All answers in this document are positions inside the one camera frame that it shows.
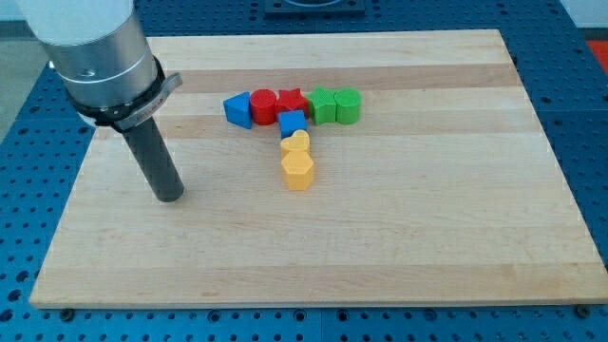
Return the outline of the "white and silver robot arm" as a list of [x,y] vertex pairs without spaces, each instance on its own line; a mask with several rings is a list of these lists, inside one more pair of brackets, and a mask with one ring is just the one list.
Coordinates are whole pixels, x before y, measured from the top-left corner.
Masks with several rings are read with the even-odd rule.
[[166,75],[131,1],[17,0],[78,114],[129,146],[156,198],[177,200],[179,172],[153,118],[182,84]]

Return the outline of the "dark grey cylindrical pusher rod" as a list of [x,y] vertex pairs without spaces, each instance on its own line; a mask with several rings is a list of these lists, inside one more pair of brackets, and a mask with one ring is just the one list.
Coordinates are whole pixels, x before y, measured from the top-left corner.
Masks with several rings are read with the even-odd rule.
[[181,197],[184,185],[153,118],[123,133],[135,160],[159,201]]

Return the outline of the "black clamp ring with bracket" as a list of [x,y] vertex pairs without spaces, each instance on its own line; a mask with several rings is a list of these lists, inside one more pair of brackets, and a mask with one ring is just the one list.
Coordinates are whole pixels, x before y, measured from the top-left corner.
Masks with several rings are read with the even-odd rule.
[[67,99],[84,120],[128,132],[152,118],[183,84],[176,72],[166,76],[153,55],[53,57],[53,70]]

